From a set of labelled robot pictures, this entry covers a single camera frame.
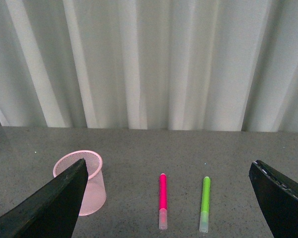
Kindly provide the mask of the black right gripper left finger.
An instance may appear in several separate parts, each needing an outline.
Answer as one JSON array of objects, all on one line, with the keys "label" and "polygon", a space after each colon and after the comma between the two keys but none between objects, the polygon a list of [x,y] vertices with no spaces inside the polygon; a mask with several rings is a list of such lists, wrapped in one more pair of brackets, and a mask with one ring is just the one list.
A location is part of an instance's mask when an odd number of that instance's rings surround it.
[{"label": "black right gripper left finger", "polygon": [[0,217],[0,238],[70,238],[88,173],[80,159]]}]

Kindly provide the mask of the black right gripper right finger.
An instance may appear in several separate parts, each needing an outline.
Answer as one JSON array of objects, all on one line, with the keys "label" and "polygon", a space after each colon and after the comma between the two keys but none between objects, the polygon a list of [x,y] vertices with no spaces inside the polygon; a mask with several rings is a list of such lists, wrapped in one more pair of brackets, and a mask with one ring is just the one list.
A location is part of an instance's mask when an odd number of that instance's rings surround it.
[{"label": "black right gripper right finger", "polygon": [[298,183],[260,160],[249,178],[273,237],[298,238]]}]

